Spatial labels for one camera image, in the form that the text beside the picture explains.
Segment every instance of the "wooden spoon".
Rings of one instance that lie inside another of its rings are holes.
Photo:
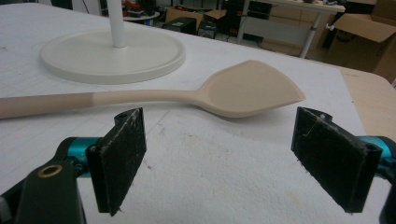
[[[217,72],[197,91],[105,91],[0,98],[0,119],[148,101],[187,103],[223,117],[242,118],[304,99],[300,89],[275,68],[246,61]]]

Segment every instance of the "table leg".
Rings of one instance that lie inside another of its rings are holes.
[[[318,24],[319,24],[319,21],[320,21],[321,16],[322,16],[322,13],[321,13],[321,12],[318,12],[317,17],[315,18],[314,24],[311,26],[311,30],[309,31],[309,34],[308,34],[308,36],[306,37],[303,50],[302,50],[301,53],[300,53],[300,58],[305,58],[306,53],[307,53],[308,50],[309,50],[309,46],[311,46],[312,39],[313,39],[314,36],[315,36],[315,32],[316,32],[317,29],[318,29]]]
[[[245,32],[245,20],[248,16],[248,5],[250,4],[250,0],[245,0],[244,10],[242,11],[241,22],[239,23],[238,37],[236,38],[236,44],[241,44],[242,39],[244,38]]]

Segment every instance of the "spoon handle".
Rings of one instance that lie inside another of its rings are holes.
[[[0,119],[61,112],[98,105],[175,101],[194,104],[196,91],[103,91],[0,98]]]

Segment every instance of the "spoon head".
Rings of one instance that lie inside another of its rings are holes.
[[[246,61],[217,72],[201,92],[204,109],[228,118],[248,117],[305,99],[293,81],[259,61]]]

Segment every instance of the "white work surface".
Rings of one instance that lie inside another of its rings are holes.
[[[349,132],[364,134],[338,70],[158,28],[125,27],[177,37],[186,46],[186,62],[167,76],[141,83],[101,86],[63,80],[44,69],[42,47],[62,35],[109,28],[109,20],[39,4],[0,6],[0,96],[196,90],[211,74],[253,59],[290,77],[306,100],[247,119],[224,119],[192,105],[165,102],[0,120],[0,192],[52,158],[66,137],[103,136],[113,127],[114,116],[143,106],[148,151],[122,211],[114,217],[99,214],[91,180],[78,179],[88,223],[378,222],[387,181],[375,178],[362,214],[346,214],[290,150],[298,105],[326,112]]]

